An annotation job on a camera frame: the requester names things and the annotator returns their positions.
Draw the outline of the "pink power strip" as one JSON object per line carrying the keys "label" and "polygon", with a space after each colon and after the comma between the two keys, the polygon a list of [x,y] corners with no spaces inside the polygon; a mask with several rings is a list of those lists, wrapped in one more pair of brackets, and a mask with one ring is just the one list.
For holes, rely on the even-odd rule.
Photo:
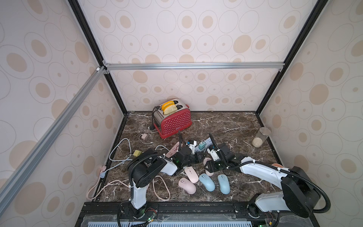
{"label": "pink power strip", "polygon": [[180,149],[180,142],[177,142],[165,155],[166,158],[171,158],[174,156]]}

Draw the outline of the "teal charger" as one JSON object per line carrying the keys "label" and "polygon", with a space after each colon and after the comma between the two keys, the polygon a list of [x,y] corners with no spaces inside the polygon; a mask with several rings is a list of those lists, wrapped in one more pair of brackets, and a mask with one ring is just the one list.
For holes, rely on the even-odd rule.
{"label": "teal charger", "polygon": [[204,148],[206,147],[206,143],[205,142],[201,142],[199,145],[198,145],[198,148],[200,150],[204,150]]}

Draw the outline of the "yellow charger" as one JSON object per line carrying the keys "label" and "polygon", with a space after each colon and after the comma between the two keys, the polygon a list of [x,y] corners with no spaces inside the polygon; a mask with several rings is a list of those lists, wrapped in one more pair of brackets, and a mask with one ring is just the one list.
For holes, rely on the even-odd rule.
{"label": "yellow charger", "polygon": [[138,156],[140,156],[142,154],[142,151],[140,151],[140,150],[135,150],[134,151],[134,153],[133,153],[133,156],[134,157],[138,157]]}

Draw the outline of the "light blue power strip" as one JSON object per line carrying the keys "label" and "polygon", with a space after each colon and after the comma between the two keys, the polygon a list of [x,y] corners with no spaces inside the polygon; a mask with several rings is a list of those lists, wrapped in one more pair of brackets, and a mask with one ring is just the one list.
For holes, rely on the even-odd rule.
{"label": "light blue power strip", "polygon": [[[199,145],[201,142],[205,142],[205,143],[206,143],[206,147],[204,148],[204,150],[200,150],[200,149],[198,148],[198,145]],[[195,151],[196,151],[196,152],[205,152],[205,151],[207,151],[207,148],[213,144],[213,143],[212,143],[212,141],[211,141],[211,138],[207,138],[206,140],[202,140],[201,142],[200,142],[200,143],[197,145],[197,147],[195,148]]]}

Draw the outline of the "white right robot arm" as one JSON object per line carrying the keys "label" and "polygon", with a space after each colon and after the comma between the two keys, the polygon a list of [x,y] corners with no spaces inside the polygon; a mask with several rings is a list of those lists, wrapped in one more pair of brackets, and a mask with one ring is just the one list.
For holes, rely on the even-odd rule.
{"label": "white right robot arm", "polygon": [[233,153],[226,145],[211,145],[207,149],[212,160],[205,168],[214,173],[224,169],[251,175],[269,182],[280,189],[270,194],[255,194],[247,209],[253,218],[269,211],[290,211],[302,218],[312,213],[326,213],[331,209],[328,195],[299,167],[278,167],[257,161],[243,154]]}

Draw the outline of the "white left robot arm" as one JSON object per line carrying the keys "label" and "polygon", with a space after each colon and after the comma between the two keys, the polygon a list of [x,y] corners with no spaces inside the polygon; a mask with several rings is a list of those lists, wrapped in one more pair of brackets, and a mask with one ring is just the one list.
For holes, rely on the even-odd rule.
{"label": "white left robot arm", "polygon": [[202,163],[205,157],[206,154],[203,152],[192,154],[188,146],[182,147],[171,158],[158,154],[153,148],[136,157],[127,166],[130,182],[128,202],[130,214],[137,219],[144,216],[147,209],[148,186],[159,173],[176,176],[184,168]]}

